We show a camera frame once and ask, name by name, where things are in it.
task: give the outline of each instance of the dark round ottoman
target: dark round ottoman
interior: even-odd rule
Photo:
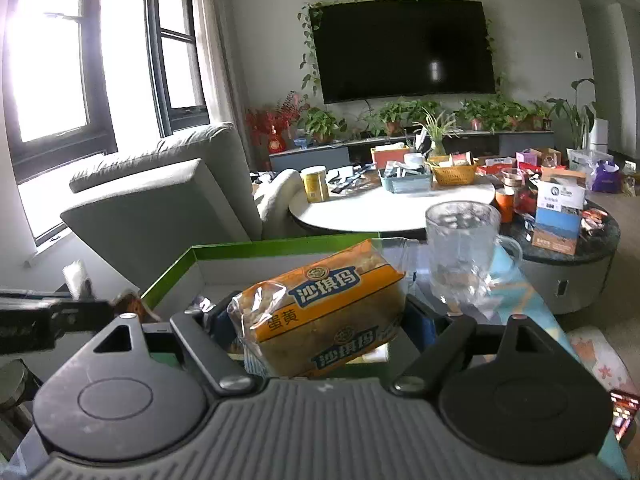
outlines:
[[[591,201],[588,208],[605,210]],[[531,245],[519,215],[514,215],[511,224],[503,224],[500,232],[521,245],[524,257],[520,269],[553,314],[575,312],[596,300],[620,241],[620,227],[612,216],[604,233],[578,240],[574,256]]]

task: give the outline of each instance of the white round table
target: white round table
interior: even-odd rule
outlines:
[[[289,211],[309,226],[345,232],[400,232],[425,228],[424,214],[432,205],[451,200],[490,204],[495,189],[486,177],[469,186],[441,187],[420,193],[391,193],[380,181],[329,193],[326,202],[309,203],[304,190],[289,202]]]

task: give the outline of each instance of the hanging ivy plant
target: hanging ivy plant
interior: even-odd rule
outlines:
[[[318,95],[320,89],[320,73],[318,72],[318,58],[316,57],[316,44],[314,43],[314,30],[320,28],[322,19],[322,7],[336,4],[350,4],[355,2],[367,2],[374,0],[313,0],[312,2],[305,2],[298,13],[298,21],[302,22],[303,34],[305,35],[304,45],[307,47],[308,52],[302,55],[302,62],[300,63],[300,70],[306,70],[305,75],[302,78],[302,89],[304,90],[308,86],[311,86],[313,95]],[[504,74],[497,72],[495,63],[496,48],[495,39],[491,34],[492,20],[486,19],[487,29],[487,41],[489,43],[488,50],[492,54],[492,60],[494,64],[494,73],[496,73],[495,83],[498,93],[500,93],[500,86],[504,81]]]

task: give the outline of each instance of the bag of snacks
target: bag of snacks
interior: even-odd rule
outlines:
[[[398,261],[406,266],[406,258]],[[395,336],[407,285],[405,272],[366,240],[257,283],[227,311],[238,337],[270,374],[318,376]]]

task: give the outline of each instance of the glass handle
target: glass handle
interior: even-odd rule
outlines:
[[[509,269],[500,276],[493,278],[489,282],[489,286],[499,285],[500,283],[506,282],[522,261],[522,247],[516,240],[509,238],[508,236],[498,235],[497,242],[505,249],[510,250],[511,253],[513,253],[513,256],[511,257],[511,267],[509,267]]]

